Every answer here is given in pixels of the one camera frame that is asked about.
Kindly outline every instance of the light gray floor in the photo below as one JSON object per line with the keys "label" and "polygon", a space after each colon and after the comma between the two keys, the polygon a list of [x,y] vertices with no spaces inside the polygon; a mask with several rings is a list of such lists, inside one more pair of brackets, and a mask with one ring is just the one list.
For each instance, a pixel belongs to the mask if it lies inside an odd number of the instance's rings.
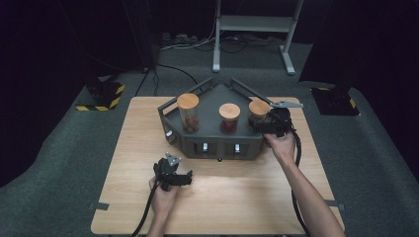
{"label": "light gray floor", "polygon": [[[325,117],[309,91],[310,86],[324,85],[298,83],[310,49],[311,45],[292,44],[295,76],[287,75],[275,45],[222,52],[219,73],[211,72],[211,51],[164,50],[159,62],[179,67],[197,81],[234,77],[262,95],[300,99],[334,196],[346,206],[341,214],[347,235],[419,236],[418,184],[363,95],[350,92],[360,117]],[[156,71],[157,96],[177,96],[194,86],[182,72],[160,66]],[[154,74],[149,73],[138,96],[153,95]],[[99,200],[127,106],[143,76],[120,76],[126,88],[113,111],[69,108],[35,164],[0,189],[0,236],[95,236],[90,230],[94,209],[89,206]]]}

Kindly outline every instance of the toggle switch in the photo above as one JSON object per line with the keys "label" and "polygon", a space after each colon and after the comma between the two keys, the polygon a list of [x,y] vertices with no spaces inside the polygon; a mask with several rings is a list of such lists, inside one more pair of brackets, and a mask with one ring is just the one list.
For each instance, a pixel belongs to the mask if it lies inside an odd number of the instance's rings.
{"label": "toggle switch", "polygon": [[234,145],[234,154],[240,154],[240,144]]}
{"label": "toggle switch", "polygon": [[207,153],[209,152],[209,144],[208,143],[204,143],[203,144],[203,153]]}

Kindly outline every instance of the wooden tabletop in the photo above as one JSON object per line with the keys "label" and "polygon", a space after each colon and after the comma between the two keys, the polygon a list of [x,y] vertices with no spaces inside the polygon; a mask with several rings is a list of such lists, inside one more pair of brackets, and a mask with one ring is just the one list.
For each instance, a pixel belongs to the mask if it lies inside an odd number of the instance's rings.
{"label": "wooden tabletop", "polygon": [[[114,157],[91,230],[95,234],[130,234],[138,225],[147,202],[153,164],[165,152],[181,157],[178,174],[193,170],[190,186],[178,191],[167,224],[167,234],[302,234],[293,210],[291,188],[272,150],[255,160],[189,159],[165,139],[157,108],[172,98],[136,97],[129,104]],[[298,103],[296,98],[269,98]],[[300,169],[325,199],[334,200],[303,109],[290,109],[301,139]],[[339,222],[337,207],[331,207]],[[147,233],[150,208],[140,233]]]}

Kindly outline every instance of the metal stand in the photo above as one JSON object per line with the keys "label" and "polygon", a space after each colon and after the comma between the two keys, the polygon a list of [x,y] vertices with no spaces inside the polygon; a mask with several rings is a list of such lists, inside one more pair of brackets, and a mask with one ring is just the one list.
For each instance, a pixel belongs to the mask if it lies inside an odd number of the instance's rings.
{"label": "metal stand", "polygon": [[303,0],[297,0],[292,17],[259,17],[259,16],[227,16],[221,15],[221,0],[217,0],[215,22],[215,47],[213,49],[212,71],[220,70],[219,35],[220,31],[280,32],[288,33],[285,45],[280,46],[281,55],[289,75],[295,75],[289,56],[293,32],[298,22]]}

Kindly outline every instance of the jar with wooden lid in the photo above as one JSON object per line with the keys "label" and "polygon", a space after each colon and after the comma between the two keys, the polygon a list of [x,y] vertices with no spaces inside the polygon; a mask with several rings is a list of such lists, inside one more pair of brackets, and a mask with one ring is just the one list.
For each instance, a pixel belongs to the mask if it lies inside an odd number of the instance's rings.
{"label": "jar with wooden lid", "polygon": [[218,111],[222,118],[220,130],[224,133],[235,132],[240,116],[240,108],[234,104],[227,103],[219,107]]}
{"label": "jar with wooden lid", "polygon": [[188,132],[195,132],[200,128],[198,118],[198,104],[200,98],[193,93],[185,93],[178,97],[177,104],[181,114],[183,128]]}
{"label": "jar with wooden lid", "polygon": [[247,118],[247,123],[249,126],[253,126],[256,122],[262,122],[266,115],[268,114],[271,107],[268,103],[255,99],[249,103],[249,117]]}

